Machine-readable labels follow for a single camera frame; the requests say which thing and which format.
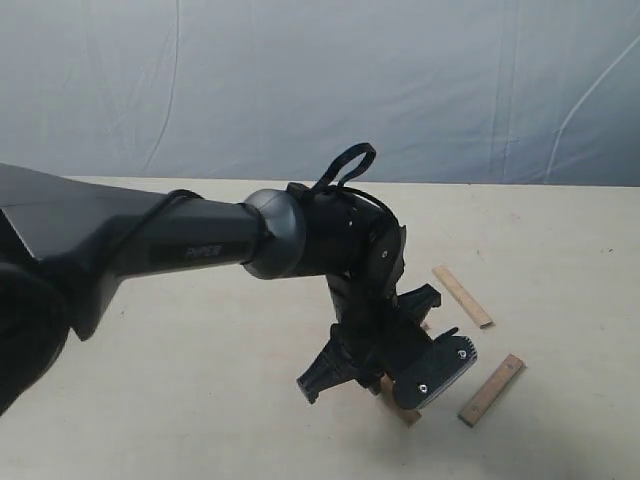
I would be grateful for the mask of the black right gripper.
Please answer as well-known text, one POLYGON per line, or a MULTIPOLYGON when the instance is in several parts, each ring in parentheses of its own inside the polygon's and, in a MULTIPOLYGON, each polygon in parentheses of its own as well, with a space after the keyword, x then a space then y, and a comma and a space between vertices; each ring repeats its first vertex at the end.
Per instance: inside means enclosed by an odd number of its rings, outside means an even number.
POLYGON ((313 404, 321 392, 351 381, 378 394, 381 378, 393 379, 393 396, 407 410, 421 410, 457 381, 476 361, 470 337, 457 328, 434 340, 422 327, 441 306, 430 284, 384 296, 347 279, 327 281, 336 322, 315 360, 297 379, 313 404))

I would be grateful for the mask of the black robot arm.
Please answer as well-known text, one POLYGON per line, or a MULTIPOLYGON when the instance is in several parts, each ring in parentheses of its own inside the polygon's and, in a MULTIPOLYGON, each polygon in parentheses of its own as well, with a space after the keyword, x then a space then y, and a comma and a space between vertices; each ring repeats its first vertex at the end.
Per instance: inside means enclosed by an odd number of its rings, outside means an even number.
POLYGON ((263 280, 322 276, 336 320, 297 384, 309 402, 384 379, 395 404, 424 408, 477 359, 472 341, 422 327, 441 304, 430 285, 399 293, 406 229, 376 197, 321 180, 261 189, 240 203, 1 168, 1 406, 89 339, 126 280, 242 266, 263 280))

